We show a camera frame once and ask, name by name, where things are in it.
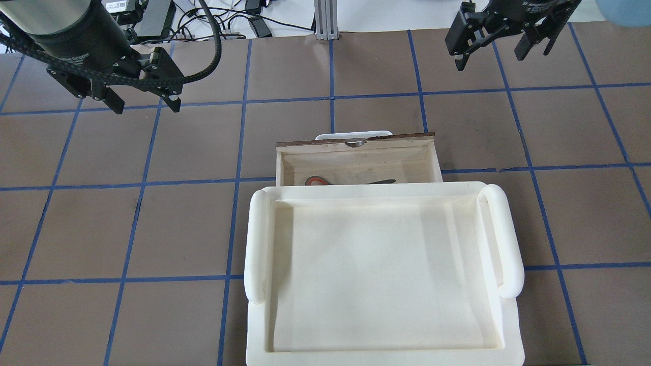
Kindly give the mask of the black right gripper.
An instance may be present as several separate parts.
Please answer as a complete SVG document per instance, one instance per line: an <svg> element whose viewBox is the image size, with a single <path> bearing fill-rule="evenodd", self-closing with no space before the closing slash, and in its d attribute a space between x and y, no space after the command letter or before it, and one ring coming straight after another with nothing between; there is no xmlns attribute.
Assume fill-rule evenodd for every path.
<svg viewBox="0 0 651 366"><path fill-rule="evenodd" d="M445 42L458 71L463 71L470 55L488 46L508 27L507 35L524 31L514 54L523 61L531 49L548 39L544 55L549 55L561 30L581 1L489 1L481 11L477 4L462 2Z"/></svg>

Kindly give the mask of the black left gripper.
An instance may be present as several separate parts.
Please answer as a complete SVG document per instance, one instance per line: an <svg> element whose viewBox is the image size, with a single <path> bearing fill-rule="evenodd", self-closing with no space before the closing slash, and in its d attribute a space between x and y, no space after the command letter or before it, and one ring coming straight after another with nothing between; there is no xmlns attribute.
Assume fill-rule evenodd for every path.
<svg viewBox="0 0 651 366"><path fill-rule="evenodd" d="M160 97L173 113L181 111L184 76L166 49L155 47L149 54L132 52L105 69L70 61L69 67L48 65L47 72L77 98L100 100L115 114L123 114L125 102L112 86L132 86Z"/></svg>

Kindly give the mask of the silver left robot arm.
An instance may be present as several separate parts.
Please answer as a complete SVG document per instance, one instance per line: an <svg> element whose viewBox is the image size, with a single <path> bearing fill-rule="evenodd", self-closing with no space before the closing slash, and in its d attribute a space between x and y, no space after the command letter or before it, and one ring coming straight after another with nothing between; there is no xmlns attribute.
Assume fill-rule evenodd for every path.
<svg viewBox="0 0 651 366"><path fill-rule="evenodd" d="M134 13L128 5L133 2L136 19L142 16L144 10L136 5L138 1L107 4L121 2L127 2L128 11L124 14ZM162 48L154 48L149 54L133 49L133 44L140 43L139 35L132 27L117 22L122 17L123 13L111 14L102 1L2 1L2 22L7 21L12 39L42 55L107 76L136 80L141 76L144 80L183 76ZM124 100L111 87L125 83L99 81L82 76L78 70L67 71L50 61L43 62L47 62L47 73L74 97L91 97L104 102L114 113L123 113ZM177 96L182 92L182 84L134 88L162 98L175 113L181 110Z"/></svg>

